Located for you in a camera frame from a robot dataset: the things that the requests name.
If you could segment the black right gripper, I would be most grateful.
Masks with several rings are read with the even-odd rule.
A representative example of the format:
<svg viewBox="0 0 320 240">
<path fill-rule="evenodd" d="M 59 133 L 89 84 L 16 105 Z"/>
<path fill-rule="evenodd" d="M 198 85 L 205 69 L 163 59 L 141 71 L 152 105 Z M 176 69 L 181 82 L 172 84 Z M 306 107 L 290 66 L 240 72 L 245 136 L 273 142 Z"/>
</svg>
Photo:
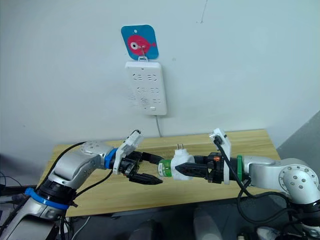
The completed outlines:
<svg viewBox="0 0 320 240">
<path fill-rule="evenodd" d="M 206 177 L 209 183 L 221 184 L 224 181 L 224 158 L 220 152 L 211 152 L 208 156 L 195 155 L 194 162 L 182 163 L 175 169 L 184 176 Z"/>
</svg>

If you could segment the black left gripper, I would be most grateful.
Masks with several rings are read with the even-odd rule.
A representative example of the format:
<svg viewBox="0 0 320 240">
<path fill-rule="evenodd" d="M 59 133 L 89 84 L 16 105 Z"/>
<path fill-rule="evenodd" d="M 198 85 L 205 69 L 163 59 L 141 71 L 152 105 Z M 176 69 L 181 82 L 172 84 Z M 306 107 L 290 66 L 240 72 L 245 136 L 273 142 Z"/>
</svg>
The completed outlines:
<svg viewBox="0 0 320 240">
<path fill-rule="evenodd" d="M 158 165 L 163 160 L 163 157 L 155 154 L 133 151 L 132 153 L 121 159 L 119 172 L 126 176 L 129 181 L 133 183 L 141 185 L 159 185 L 162 184 L 163 181 L 156 176 L 137 172 L 142 161 L 147 161 L 151 164 Z"/>
</svg>

